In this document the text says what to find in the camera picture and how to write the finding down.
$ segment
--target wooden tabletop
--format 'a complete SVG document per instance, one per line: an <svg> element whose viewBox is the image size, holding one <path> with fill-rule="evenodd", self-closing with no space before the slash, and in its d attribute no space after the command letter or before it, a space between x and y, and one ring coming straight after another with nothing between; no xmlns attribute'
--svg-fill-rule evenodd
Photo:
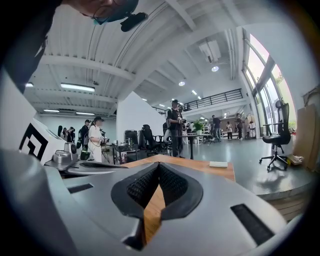
<svg viewBox="0 0 320 256"><path fill-rule="evenodd" d="M197 161L191 159L177 158L158 154L142 160L123 164L126 167L136 167L147 163L164 162L179 166L188 167L195 171L223 176L226 179L235 181L235 172L232 163L228 163L227 168L209 167L209 161ZM160 186L157 187L149 204L144 209L144 229L147 243L161 226L161 210L165 208L165 200Z"/></svg>

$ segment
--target gray floor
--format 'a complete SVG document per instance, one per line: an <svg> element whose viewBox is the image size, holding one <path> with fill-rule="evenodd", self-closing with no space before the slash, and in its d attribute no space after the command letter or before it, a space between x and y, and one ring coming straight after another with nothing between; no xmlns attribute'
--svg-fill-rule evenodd
<svg viewBox="0 0 320 256"><path fill-rule="evenodd" d="M184 145L183 155L190 158L190 145ZM299 194L310 188L318 177L316 173L298 166L289 166L287 171L279 170L283 169L283 165L278 162L267 173L270 160L265 159L259 164L259 159L270 155L271 145L262 139L223 139L220 143L193 145L195 160L231 162L235 181L265 200Z"/></svg>

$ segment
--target white ceiling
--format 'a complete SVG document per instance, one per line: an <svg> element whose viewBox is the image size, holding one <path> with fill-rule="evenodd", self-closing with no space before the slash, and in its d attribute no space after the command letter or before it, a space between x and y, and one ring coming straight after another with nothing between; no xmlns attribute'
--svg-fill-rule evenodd
<svg viewBox="0 0 320 256"><path fill-rule="evenodd" d="M62 5L56 10L45 55L30 79L34 87L26 88L25 96L39 112L71 109L101 115L112 115L117 101L132 91L152 106L170 105L177 97L184 103L196 100L191 90L203 95L208 88L191 81L214 65L230 80L225 30L231 29L237 55L235 28L270 19L254 10L260 5L252 0L140 0L135 12L146 12L149 19L126 33L120 22L94 25ZM199 49L212 40L221 52L217 63L206 62ZM186 85L179 87L182 80ZM92 86L95 93L63 90L61 83Z"/></svg>

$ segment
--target black office chair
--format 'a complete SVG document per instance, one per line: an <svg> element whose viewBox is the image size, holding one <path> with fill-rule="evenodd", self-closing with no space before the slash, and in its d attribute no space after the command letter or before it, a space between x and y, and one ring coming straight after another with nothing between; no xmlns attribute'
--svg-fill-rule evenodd
<svg viewBox="0 0 320 256"><path fill-rule="evenodd" d="M150 126L148 124L143 125L142 134L147 141L146 148L150 151L149 153L147 153L147 156L150 154L159 154L159 152L162 150L162 147L164 146L164 143L155 141L152 130L150 129Z"/></svg>
<svg viewBox="0 0 320 256"><path fill-rule="evenodd" d="M270 130L270 125L272 124L267 124L266 127L268 129L270 136L264 136L262 140L265 143L272 144L272 149L275 148L274 155L267 156L267 157L262 157L259 161L261 164L262 159L272 159L269 165L267 166L267 171L270 171L270 165L276 161L279 160L285 164L284 170L287 170L288 168L288 163L287 163L287 157L278 155L278 148L281 148L282 153L284 154L284 150L281 145L287 145L290 140L291 140L291 134L289 131L289 104L285 103L283 100L278 100L275 103L275 107L277 108L278 112L278 123L274 123L273 125L277 125L277 134L272 134Z"/></svg>

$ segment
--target black railing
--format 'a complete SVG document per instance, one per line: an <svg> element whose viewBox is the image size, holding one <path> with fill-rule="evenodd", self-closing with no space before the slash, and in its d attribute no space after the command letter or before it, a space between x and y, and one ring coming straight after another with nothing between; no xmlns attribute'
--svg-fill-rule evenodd
<svg viewBox="0 0 320 256"><path fill-rule="evenodd" d="M183 104L182 109L183 111L190 111L190 110L207 107L210 105L230 102L230 101L239 100L239 99L243 99L241 89L235 89L235 90L226 91L223 93L219 93L216 95L212 95L209 97L205 97L202 99L185 103Z"/></svg>

